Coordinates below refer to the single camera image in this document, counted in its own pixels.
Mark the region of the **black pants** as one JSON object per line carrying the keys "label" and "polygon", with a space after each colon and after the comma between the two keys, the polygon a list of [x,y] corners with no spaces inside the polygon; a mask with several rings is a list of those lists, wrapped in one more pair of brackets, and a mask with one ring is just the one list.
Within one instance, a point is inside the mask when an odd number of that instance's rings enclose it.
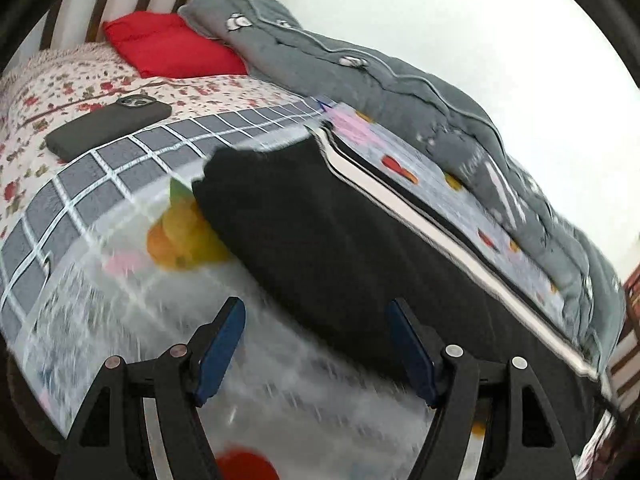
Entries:
{"label": "black pants", "polygon": [[443,341],[477,359],[525,358],[570,450],[591,438],[594,383],[457,263],[341,179],[316,140],[266,152],[218,148],[193,193],[265,291],[343,356],[403,382],[384,315],[401,298]]}

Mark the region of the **fruit pattern bed sheet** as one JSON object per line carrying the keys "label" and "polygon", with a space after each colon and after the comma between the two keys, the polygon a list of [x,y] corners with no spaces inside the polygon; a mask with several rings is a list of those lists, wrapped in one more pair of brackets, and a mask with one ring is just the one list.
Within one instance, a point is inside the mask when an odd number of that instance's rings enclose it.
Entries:
{"label": "fruit pattern bed sheet", "polygon": [[203,172],[219,145],[265,153],[306,136],[316,106],[244,110],[142,130],[74,160],[38,191],[4,242],[2,330],[9,388],[27,429],[62,450],[99,365],[130,362],[191,336],[222,302],[247,306],[246,335],[202,423],[216,450],[263,452],[283,479],[403,479],[434,412],[360,370],[287,318],[238,259],[188,270],[146,249],[171,185]]}

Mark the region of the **red pillow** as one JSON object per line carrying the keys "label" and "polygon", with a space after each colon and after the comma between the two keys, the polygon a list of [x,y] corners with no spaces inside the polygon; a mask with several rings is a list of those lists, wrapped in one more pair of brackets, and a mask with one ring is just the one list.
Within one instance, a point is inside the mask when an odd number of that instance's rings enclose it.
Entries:
{"label": "red pillow", "polygon": [[246,75],[235,50],[200,36],[175,13],[134,11],[104,22],[106,41],[143,78]]}

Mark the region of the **black smartphone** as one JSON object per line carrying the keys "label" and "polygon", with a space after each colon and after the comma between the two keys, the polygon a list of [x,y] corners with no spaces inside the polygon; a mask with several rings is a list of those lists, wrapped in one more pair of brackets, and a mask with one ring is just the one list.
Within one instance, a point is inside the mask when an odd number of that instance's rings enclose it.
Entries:
{"label": "black smartphone", "polygon": [[63,162],[71,162],[98,148],[154,125],[171,115],[169,104],[152,96],[130,94],[77,117],[46,135],[46,148]]}

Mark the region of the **grey quilted comforter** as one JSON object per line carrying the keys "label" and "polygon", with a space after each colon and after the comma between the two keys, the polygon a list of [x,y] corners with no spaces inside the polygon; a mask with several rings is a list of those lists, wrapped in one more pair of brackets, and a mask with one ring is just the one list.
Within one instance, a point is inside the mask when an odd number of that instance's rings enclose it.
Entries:
{"label": "grey quilted comforter", "polygon": [[194,32],[230,44],[253,76],[355,107],[456,178],[562,292],[568,339],[606,367],[626,314],[620,280],[510,159],[477,102],[399,58],[303,29],[277,0],[192,0],[178,13]]}

